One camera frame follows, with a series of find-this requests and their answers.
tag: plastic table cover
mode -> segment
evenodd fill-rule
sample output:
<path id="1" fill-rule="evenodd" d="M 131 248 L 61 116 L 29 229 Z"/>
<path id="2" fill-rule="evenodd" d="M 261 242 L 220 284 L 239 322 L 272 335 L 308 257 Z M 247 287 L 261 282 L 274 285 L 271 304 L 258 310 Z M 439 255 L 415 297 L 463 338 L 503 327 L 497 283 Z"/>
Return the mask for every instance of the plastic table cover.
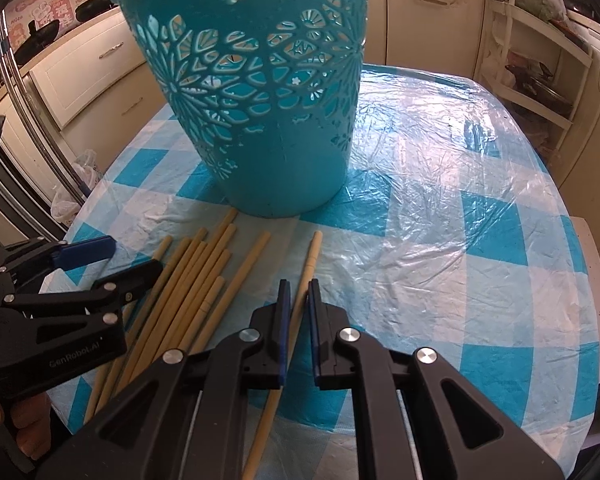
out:
<path id="1" fill-rule="evenodd" d="M 314 230 L 324 301 L 388 348 L 431 346 L 570 473 L 593 417 L 599 343 L 587 267 L 544 165 L 502 104 L 454 76 L 366 66 L 346 184 L 296 218 L 239 214 L 230 279 L 272 233 L 210 346 L 294 286 Z M 88 288 L 147 259 L 161 238 L 210 230 L 228 205 L 171 109 L 109 168 L 67 233 L 112 235 L 108 262 L 56 271 L 43 290 Z M 50 392 L 75 433 L 95 371 Z M 250 392 L 245 448 L 264 404 Z M 350 392 L 314 387 L 303 321 L 259 479 L 349 479 L 356 472 Z"/>

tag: kitchen counter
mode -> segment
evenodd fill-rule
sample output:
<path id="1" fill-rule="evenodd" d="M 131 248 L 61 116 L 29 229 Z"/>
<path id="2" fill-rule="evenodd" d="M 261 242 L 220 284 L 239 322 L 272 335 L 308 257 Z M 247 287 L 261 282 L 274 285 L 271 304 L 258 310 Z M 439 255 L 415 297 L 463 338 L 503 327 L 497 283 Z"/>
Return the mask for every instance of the kitchen counter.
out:
<path id="1" fill-rule="evenodd" d="M 25 75 L 27 75 L 27 73 L 29 73 L 29 71 L 34 66 L 37 65 L 37 63 L 39 63 L 40 61 L 45 59 L 46 56 L 48 56 L 49 54 L 51 54 L 52 52 L 54 52 L 55 50 L 57 50 L 58 48 L 63 46 L 65 43 L 67 43 L 71 39 L 75 38 L 78 34 L 85 32 L 86 30 L 93 27 L 94 25 L 97 25 L 98 23 L 106 20 L 107 18 L 110 18 L 111 16 L 116 15 L 119 12 L 121 12 L 119 7 L 108 10 L 107 12 L 104 12 L 103 14 L 97 16 L 96 18 L 93 18 L 92 20 L 89 20 L 88 22 L 83 23 L 82 25 L 74 28 L 74 30 L 69 31 L 62 38 L 60 38 L 57 41 L 54 41 L 45 50 L 40 52 L 40 54 L 38 54 L 36 57 L 31 59 L 31 61 L 29 61 L 25 66 L 23 66 L 20 69 L 20 75 L 24 77 Z M 5 95 L 7 95 L 7 89 L 5 86 L 2 86 L 2 88 L 0 88 L 0 101 Z"/>

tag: cabinet drawer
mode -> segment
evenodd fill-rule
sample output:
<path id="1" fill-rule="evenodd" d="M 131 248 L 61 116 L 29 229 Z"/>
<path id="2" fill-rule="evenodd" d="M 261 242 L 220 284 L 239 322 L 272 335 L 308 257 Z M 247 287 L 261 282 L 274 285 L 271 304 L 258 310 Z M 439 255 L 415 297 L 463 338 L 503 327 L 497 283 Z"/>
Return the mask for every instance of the cabinet drawer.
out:
<path id="1" fill-rule="evenodd" d="M 104 172 L 165 104 L 144 63 L 89 104 L 61 135 L 75 153 L 96 152 L 96 163 Z"/>
<path id="2" fill-rule="evenodd" d="M 121 12 L 62 44 L 30 70 L 60 128 L 113 83 L 144 63 Z"/>

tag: cutout flower pattern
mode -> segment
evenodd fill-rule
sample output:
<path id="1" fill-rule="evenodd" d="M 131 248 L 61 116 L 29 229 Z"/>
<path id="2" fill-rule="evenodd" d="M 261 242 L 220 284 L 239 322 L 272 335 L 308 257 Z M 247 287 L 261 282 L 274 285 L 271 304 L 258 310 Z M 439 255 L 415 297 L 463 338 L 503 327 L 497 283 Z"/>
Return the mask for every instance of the cutout flower pattern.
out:
<path id="1" fill-rule="evenodd" d="M 163 93 L 216 177 L 232 174 L 229 150 L 263 132 L 258 118 L 273 106 L 293 110 L 292 124 L 346 124 L 331 142 L 349 149 L 365 22 L 352 12 L 353 1 L 317 2 L 261 39 L 240 30 L 191 30 L 179 15 L 136 25 Z"/>

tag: shelf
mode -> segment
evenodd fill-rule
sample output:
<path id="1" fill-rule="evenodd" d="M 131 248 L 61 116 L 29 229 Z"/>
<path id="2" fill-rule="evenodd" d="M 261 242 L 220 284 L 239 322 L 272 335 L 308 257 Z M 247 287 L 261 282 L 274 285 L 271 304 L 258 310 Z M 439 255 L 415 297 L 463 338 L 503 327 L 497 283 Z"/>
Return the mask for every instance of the shelf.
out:
<path id="1" fill-rule="evenodd" d="M 493 92 L 498 97 L 502 97 L 512 103 L 522 106 L 527 110 L 531 110 L 533 113 L 538 114 L 541 117 L 544 117 L 547 121 L 551 121 L 553 124 L 557 124 L 563 130 L 567 130 L 571 127 L 571 121 L 561 115 L 555 113 L 552 110 L 549 110 L 546 106 L 540 104 L 538 101 L 535 101 L 531 97 L 527 97 L 520 92 L 517 92 L 507 86 L 504 86 L 501 83 L 496 83 L 496 81 L 487 76 L 484 72 L 482 72 L 482 76 L 487 81 L 488 85 L 491 87 L 491 92 Z"/>
<path id="2" fill-rule="evenodd" d="M 490 0 L 490 9 L 493 12 L 502 14 L 503 16 L 506 16 L 507 10 L 509 10 L 511 13 L 511 17 L 514 20 L 523 23 L 523 25 L 532 28 L 536 32 L 542 34 L 544 37 L 553 41 L 561 49 L 567 51 L 579 62 L 581 62 L 585 67 L 588 68 L 589 66 L 591 66 L 591 56 L 587 52 L 584 52 L 582 49 L 577 47 L 576 44 L 569 40 L 569 38 L 567 38 L 563 33 L 560 32 L 560 30 L 555 28 L 553 25 L 545 23 L 539 18 L 536 18 L 534 15 L 526 12 L 526 10 L 508 4 L 507 2 L 497 2 L 495 0 Z"/>

